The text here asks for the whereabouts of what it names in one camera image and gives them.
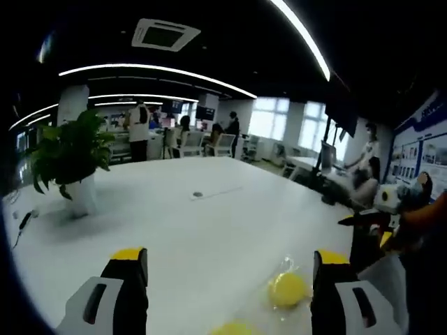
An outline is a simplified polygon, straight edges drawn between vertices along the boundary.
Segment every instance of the green leaves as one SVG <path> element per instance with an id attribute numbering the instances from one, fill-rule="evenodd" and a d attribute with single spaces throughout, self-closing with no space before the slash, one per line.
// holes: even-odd
<path id="1" fill-rule="evenodd" d="M 66 184 L 88 177 L 97 167 L 109 170 L 108 144 L 115 137 L 111 133 L 99 132 L 102 121 L 96 110 L 86 110 L 77 120 L 59 127 L 40 126 L 42 140 L 35 148 L 26 151 L 31 158 L 36 191 L 43 193 L 39 180 L 47 189 L 50 181 L 55 181 L 60 185 L 62 196 L 71 199 Z"/>

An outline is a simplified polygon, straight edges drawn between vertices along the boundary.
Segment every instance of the ceiling light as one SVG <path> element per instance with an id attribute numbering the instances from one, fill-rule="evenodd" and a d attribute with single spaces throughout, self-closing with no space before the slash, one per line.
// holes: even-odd
<path id="1" fill-rule="evenodd" d="M 296 14 L 286 5 L 283 0 L 270 0 L 278 9 L 287 17 L 290 23 L 298 30 L 300 35 L 304 38 L 307 46 L 309 47 L 312 54 L 314 54 L 316 61 L 318 62 L 321 70 L 327 81 L 330 79 L 330 71 L 329 67 L 326 64 L 323 56 L 321 55 L 320 50 L 316 46 L 314 40 L 310 36 L 310 33 L 307 31 L 306 27 L 303 23 L 301 23 L 300 19 L 297 18 Z"/>
<path id="2" fill-rule="evenodd" d="M 95 103 L 95 106 L 106 106 L 106 105 L 135 105 L 136 101 L 115 101 L 114 103 Z M 156 103 L 154 101 L 145 101 L 147 105 L 163 105 L 163 103 Z"/>
<path id="3" fill-rule="evenodd" d="M 29 123 L 27 124 L 27 126 L 29 126 L 30 124 L 33 124 L 34 122 L 37 122 L 37 121 L 46 119 L 47 117 L 51 117 L 51 114 L 45 115 L 45 116 L 43 116 L 43 117 L 39 117 L 38 119 L 35 119 L 35 120 L 29 122 Z"/>
<path id="4" fill-rule="evenodd" d="M 190 101 L 192 103 L 198 103 L 198 100 L 196 99 L 182 98 L 180 96 L 161 96 L 159 94 L 103 94 L 102 96 L 89 96 L 89 99 L 119 98 L 124 96 L 142 96 L 146 98 L 162 98 L 169 100 Z"/>
<path id="5" fill-rule="evenodd" d="M 38 113 L 40 113 L 40 112 L 43 112 L 44 110 L 49 110 L 50 108 L 53 108 L 53 107 L 56 107 L 56 106 L 59 106 L 59 104 L 58 104 L 58 103 L 55 103 L 54 105 L 51 105 L 51 106 L 42 108 L 41 110 L 36 110 L 35 112 L 32 112 L 30 115 L 27 115 L 26 117 L 24 117 L 24 118 L 20 119 L 19 121 L 15 122 L 11 127 L 9 127 L 9 130 L 11 130 L 12 128 L 14 128 L 14 127 L 15 127 L 16 125 L 18 125 L 20 122 L 22 122 L 22 121 L 24 121 L 24 120 L 26 120 L 26 119 L 29 119 L 29 118 L 32 117 L 33 115 L 36 115 L 36 114 L 38 114 Z"/>
<path id="6" fill-rule="evenodd" d="M 84 66 L 82 68 L 74 68 L 73 70 L 68 70 L 64 72 L 60 72 L 59 76 L 62 77 L 63 75 L 69 75 L 71 73 L 76 73 L 80 71 L 86 71 L 86 70 L 94 70 L 97 68 L 145 68 L 148 70 L 160 70 L 160 71 L 166 71 L 166 72 L 174 72 L 178 73 L 180 75 L 188 75 L 190 77 L 207 80 L 208 82 L 212 82 L 214 84 L 218 84 L 224 87 L 227 87 L 229 89 L 233 89 L 234 91 L 238 91 L 242 94 L 245 94 L 249 96 L 250 98 L 256 99 L 257 96 L 254 94 L 251 94 L 250 92 L 247 92 L 243 89 L 240 89 L 236 86 L 227 84 L 225 82 L 221 82 L 220 80 L 216 80 L 210 77 L 205 77 L 204 75 L 198 75 L 197 73 L 192 73 L 184 70 L 178 70 L 176 68 L 167 68 L 165 66 L 156 66 L 156 65 L 144 65 L 144 64 L 102 64 L 102 65 L 92 65 L 92 66 Z"/>

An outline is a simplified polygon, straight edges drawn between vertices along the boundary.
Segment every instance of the potted plant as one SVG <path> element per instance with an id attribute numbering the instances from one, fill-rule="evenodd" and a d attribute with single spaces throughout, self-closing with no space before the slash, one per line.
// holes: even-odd
<path id="1" fill-rule="evenodd" d="M 54 182 L 66 198 L 68 210 L 77 217 L 96 209 L 96 168 L 109 171 L 108 143 L 115 137 L 99 132 L 103 120 L 96 113 L 96 110 L 86 110 L 75 121 L 61 126 L 41 126 L 42 140 L 27 151 L 36 191 L 43 194 L 39 179 L 47 189 Z"/>

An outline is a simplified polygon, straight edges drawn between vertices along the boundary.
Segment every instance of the yellow ball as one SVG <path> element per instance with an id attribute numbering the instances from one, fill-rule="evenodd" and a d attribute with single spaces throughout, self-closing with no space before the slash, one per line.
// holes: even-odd
<path id="1" fill-rule="evenodd" d="M 269 284 L 269 294 L 275 306 L 294 307 L 306 297 L 306 283 L 294 273 L 280 274 Z"/>
<path id="2" fill-rule="evenodd" d="M 238 322 L 231 322 L 217 328 L 210 335 L 255 335 L 247 325 Z"/>

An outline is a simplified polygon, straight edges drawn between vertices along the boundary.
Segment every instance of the white flower pot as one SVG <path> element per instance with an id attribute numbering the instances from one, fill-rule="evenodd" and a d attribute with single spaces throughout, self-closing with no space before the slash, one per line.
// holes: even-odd
<path id="1" fill-rule="evenodd" d="M 66 199 L 66 208 L 75 218 L 96 212 L 96 192 L 94 173 L 66 186 L 72 200 Z"/>

